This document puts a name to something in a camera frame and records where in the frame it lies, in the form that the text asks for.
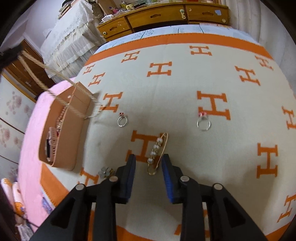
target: black cable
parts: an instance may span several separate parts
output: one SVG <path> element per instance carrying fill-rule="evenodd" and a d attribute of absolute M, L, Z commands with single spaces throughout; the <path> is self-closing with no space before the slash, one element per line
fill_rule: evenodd
<path fill-rule="evenodd" d="M 13 211 L 16 215 L 18 215 L 19 217 L 21 217 L 23 220 L 25 220 L 26 222 L 28 222 L 29 224 L 31 224 L 31 225 L 33 225 L 33 226 L 35 226 L 36 228 L 39 228 L 39 226 L 37 226 L 37 225 L 35 225 L 35 224 L 33 224 L 33 223 L 31 223 L 29 220 L 27 220 L 27 219 L 25 219 L 25 218 L 23 218 L 21 215 L 19 215 L 19 214 L 17 214 L 15 211 Z"/>

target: pearl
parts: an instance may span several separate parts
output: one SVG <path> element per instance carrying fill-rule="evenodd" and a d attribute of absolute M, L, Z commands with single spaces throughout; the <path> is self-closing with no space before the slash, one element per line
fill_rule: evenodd
<path fill-rule="evenodd" d="M 156 155 L 157 155 L 157 153 L 156 153 L 155 151 L 152 151 L 152 152 L 150 153 L 150 156 L 151 156 L 151 157 L 156 157 Z"/>
<path fill-rule="evenodd" d="M 160 138 L 160 137 L 158 137 L 158 138 L 156 139 L 156 142 L 159 143 L 159 144 L 162 144 L 162 143 L 163 143 L 163 139 Z"/>
<path fill-rule="evenodd" d="M 148 164 L 153 164 L 154 160 L 152 158 L 148 158 L 147 162 Z"/>
<path fill-rule="evenodd" d="M 153 146 L 153 149 L 154 149 L 154 150 L 156 150 L 156 151 L 158 151 L 158 150 L 159 150 L 159 148 L 160 148 L 160 146 L 159 146 L 159 145 L 154 145 L 154 146 Z"/>

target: pink blanket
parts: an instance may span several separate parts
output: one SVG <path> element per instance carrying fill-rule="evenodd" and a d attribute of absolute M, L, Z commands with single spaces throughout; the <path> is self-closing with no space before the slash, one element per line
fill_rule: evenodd
<path fill-rule="evenodd" d="M 62 81 L 54 85 L 51 91 L 58 95 L 69 87 L 71 87 L 70 83 Z M 19 184 L 28 220 L 38 226 L 48 216 L 41 204 L 40 173 L 42 163 L 38 159 L 39 143 L 53 100 L 54 98 L 47 92 L 39 96 L 25 132 L 18 169 Z"/>

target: metal screw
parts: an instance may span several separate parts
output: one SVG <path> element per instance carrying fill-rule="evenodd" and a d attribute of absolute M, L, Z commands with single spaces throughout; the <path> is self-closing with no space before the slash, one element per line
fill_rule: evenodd
<path fill-rule="evenodd" d="M 182 182 L 188 182 L 189 181 L 189 177 L 188 176 L 182 176 L 182 177 L 180 177 L 180 180 Z"/>
<path fill-rule="evenodd" d="M 223 186 L 222 186 L 220 183 L 216 183 L 216 184 L 214 185 L 214 188 L 215 188 L 216 190 L 222 190 Z"/>
<path fill-rule="evenodd" d="M 76 188 L 76 190 L 81 191 L 84 188 L 84 185 L 80 183 L 80 184 L 76 185 L 75 188 Z"/>
<path fill-rule="evenodd" d="M 109 181 L 111 181 L 111 182 L 117 182 L 117 180 L 118 180 L 118 177 L 116 177 L 116 176 L 111 176 L 109 178 Z"/>

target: rope handle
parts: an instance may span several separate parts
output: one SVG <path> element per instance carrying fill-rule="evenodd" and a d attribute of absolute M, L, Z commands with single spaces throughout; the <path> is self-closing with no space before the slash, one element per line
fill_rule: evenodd
<path fill-rule="evenodd" d="M 22 50 L 21 52 L 26 58 L 28 58 L 29 60 L 31 60 L 32 62 L 34 62 L 35 64 L 37 64 L 38 66 L 40 66 L 43 69 L 48 69 L 49 71 L 55 73 L 56 75 L 60 76 L 62 79 L 68 81 L 70 84 L 72 84 L 73 86 L 75 86 L 78 90 L 80 90 L 82 93 L 84 93 L 85 95 L 87 95 L 88 97 L 91 98 L 92 102 L 95 104 L 95 106 L 99 106 L 101 107 L 101 103 L 99 103 L 97 101 L 96 98 L 93 97 L 93 95 L 89 94 L 88 92 L 86 92 L 83 88 L 81 88 L 80 86 L 78 86 L 77 84 L 75 84 L 72 80 L 70 80 L 69 78 L 66 78 L 65 76 L 63 76 L 61 73 L 59 73 L 58 71 L 46 66 L 45 64 L 41 63 L 40 61 L 38 61 L 37 59 L 35 59 L 34 57 L 32 57 L 28 52 Z M 73 111 L 73 113 L 75 113 L 77 116 L 84 118 L 84 119 L 88 119 L 88 118 L 92 118 L 97 116 L 102 110 L 100 110 L 98 108 L 98 112 L 95 114 L 92 114 L 90 116 L 85 116 L 84 114 L 82 114 L 80 111 L 76 110 L 74 107 L 72 107 L 71 105 L 69 105 L 66 101 L 64 101 L 62 98 L 58 97 L 57 95 L 55 95 L 51 90 L 49 90 L 49 88 L 43 84 L 37 77 L 36 75 L 32 72 L 32 70 L 30 69 L 30 67 L 28 66 L 28 64 L 25 62 L 24 58 L 19 55 L 18 59 L 20 60 L 21 64 L 24 66 L 24 68 L 26 69 L 26 71 L 29 73 L 29 75 L 33 78 L 33 80 L 36 82 L 36 84 L 43 89 L 44 91 L 47 91 L 52 97 L 54 97 L 58 102 L 60 102 L 62 105 L 64 105 L 65 107 L 69 108 L 71 111 Z"/>

